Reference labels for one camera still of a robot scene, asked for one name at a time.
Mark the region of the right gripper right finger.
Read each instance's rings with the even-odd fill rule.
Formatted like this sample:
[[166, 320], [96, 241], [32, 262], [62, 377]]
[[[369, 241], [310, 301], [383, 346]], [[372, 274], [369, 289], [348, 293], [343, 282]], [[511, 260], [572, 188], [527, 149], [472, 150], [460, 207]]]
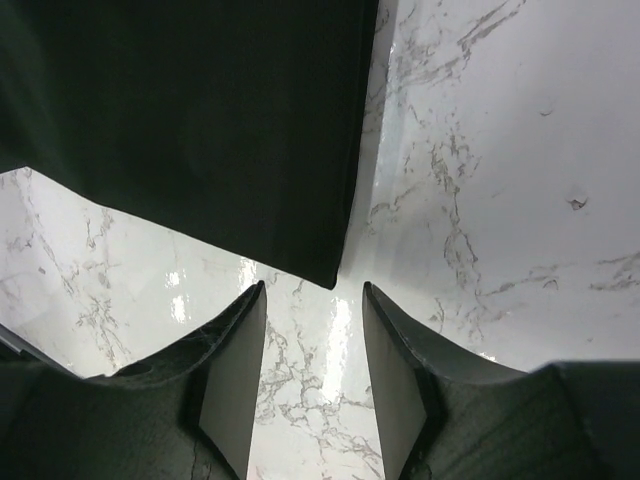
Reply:
[[476, 355], [421, 324], [371, 282], [363, 287], [362, 310], [384, 475], [406, 479], [417, 452], [432, 444], [448, 420], [440, 380], [493, 385], [524, 373]]

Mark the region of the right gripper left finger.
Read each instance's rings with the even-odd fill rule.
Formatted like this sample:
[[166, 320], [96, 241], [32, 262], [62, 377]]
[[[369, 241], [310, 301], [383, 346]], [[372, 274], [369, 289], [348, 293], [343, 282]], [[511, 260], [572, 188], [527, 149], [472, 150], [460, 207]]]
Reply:
[[75, 478], [246, 478], [266, 305], [254, 284], [182, 339], [89, 379]]

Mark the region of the black t shirt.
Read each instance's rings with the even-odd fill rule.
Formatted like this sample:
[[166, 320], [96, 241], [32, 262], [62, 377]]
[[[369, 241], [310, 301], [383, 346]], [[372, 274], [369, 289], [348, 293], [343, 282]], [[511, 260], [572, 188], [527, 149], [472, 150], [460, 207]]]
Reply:
[[1, 168], [326, 289], [374, 1], [5, 1]]

